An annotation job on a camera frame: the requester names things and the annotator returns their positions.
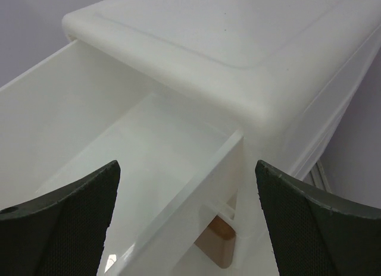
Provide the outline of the brown drawer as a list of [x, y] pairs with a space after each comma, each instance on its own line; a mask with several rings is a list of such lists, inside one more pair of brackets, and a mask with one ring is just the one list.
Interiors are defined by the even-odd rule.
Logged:
[[235, 242], [235, 230], [217, 215], [194, 244], [219, 268], [227, 269], [233, 262]]

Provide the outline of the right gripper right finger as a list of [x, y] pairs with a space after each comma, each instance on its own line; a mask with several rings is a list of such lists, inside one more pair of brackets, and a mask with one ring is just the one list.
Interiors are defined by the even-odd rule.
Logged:
[[380, 209], [259, 160], [261, 208], [280, 275], [380, 275]]

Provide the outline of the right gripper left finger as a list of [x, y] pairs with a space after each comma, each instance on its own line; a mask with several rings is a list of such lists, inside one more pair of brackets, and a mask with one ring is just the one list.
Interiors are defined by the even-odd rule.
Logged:
[[1, 210], [1, 275], [96, 275], [121, 169], [89, 175]]

